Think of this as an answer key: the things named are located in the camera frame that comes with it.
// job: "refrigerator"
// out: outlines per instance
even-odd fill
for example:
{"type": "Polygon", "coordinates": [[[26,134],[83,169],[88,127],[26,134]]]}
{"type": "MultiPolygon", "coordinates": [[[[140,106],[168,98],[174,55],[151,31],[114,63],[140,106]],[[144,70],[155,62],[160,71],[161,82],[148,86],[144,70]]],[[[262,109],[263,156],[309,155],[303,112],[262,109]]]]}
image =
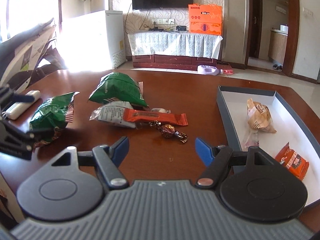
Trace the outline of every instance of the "refrigerator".
{"type": "Polygon", "coordinates": [[[122,11],[98,11],[63,20],[59,51],[73,71],[103,71],[126,62],[122,11]]]}

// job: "wall socket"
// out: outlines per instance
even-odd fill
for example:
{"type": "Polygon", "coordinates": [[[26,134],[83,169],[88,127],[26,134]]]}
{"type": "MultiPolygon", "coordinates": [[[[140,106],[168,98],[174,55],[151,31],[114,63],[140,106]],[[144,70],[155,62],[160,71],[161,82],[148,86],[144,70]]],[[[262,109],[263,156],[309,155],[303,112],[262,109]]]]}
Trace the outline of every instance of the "wall socket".
{"type": "Polygon", "coordinates": [[[176,23],[175,19],[152,19],[152,24],[162,24],[162,25],[174,25],[176,23]]]}

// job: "chocolate candy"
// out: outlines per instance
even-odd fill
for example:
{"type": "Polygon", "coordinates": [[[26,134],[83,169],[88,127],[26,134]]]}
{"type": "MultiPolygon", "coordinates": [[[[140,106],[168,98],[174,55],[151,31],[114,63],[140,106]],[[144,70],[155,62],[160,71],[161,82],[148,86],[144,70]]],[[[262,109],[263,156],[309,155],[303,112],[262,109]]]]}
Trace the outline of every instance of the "chocolate candy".
{"type": "Polygon", "coordinates": [[[159,130],[165,138],[176,136],[183,143],[188,141],[188,136],[183,132],[176,131],[175,127],[171,124],[161,125],[161,122],[153,121],[150,122],[149,125],[152,128],[159,130]]]}

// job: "wooden table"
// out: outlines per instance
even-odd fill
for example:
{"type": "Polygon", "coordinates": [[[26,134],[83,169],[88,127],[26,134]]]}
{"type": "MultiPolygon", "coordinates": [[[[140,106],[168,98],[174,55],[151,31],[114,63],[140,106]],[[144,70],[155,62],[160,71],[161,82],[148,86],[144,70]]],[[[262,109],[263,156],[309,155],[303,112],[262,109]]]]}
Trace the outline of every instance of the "wooden table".
{"type": "MultiPolygon", "coordinates": [[[[90,114],[100,104],[90,102],[89,95],[106,72],[70,73],[56,71],[28,90],[40,90],[41,100],[26,111],[15,124],[28,129],[28,121],[42,103],[52,96],[79,91],[75,96],[74,122],[68,124],[62,136],[53,143],[36,150],[30,162],[0,154],[0,172],[9,187],[16,192],[18,186],[50,158],[65,147],[74,145],[79,151],[90,150],[100,144],[113,144],[121,136],[128,136],[130,151],[120,170],[132,182],[134,179],[191,179],[193,182],[205,169],[195,152],[194,141],[201,137],[212,145],[227,144],[219,109],[216,103],[217,86],[237,86],[277,90],[291,105],[320,141],[320,119],[291,88],[233,79],[186,73],[154,71],[120,71],[137,82],[144,82],[144,98],[151,108],[170,109],[173,113],[186,113],[189,125],[179,131],[189,136],[186,144],[164,139],[151,128],[140,130],[108,126],[100,121],[89,121],[90,114]]],[[[320,230],[320,206],[304,212],[300,217],[313,231],[320,230]]]]}

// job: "orange snack bar wrapper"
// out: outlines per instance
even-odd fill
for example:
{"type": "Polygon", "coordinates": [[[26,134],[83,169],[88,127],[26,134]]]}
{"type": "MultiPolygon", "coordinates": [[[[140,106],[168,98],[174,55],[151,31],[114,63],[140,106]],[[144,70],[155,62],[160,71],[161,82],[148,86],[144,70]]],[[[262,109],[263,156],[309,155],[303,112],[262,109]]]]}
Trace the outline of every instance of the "orange snack bar wrapper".
{"type": "Polygon", "coordinates": [[[290,149],[289,143],[280,150],[275,159],[300,180],[303,180],[309,168],[309,162],[290,149]]]}
{"type": "Polygon", "coordinates": [[[163,124],[188,125],[186,114],[167,114],[158,112],[125,109],[123,119],[127,122],[152,122],[159,121],[163,124]]]}

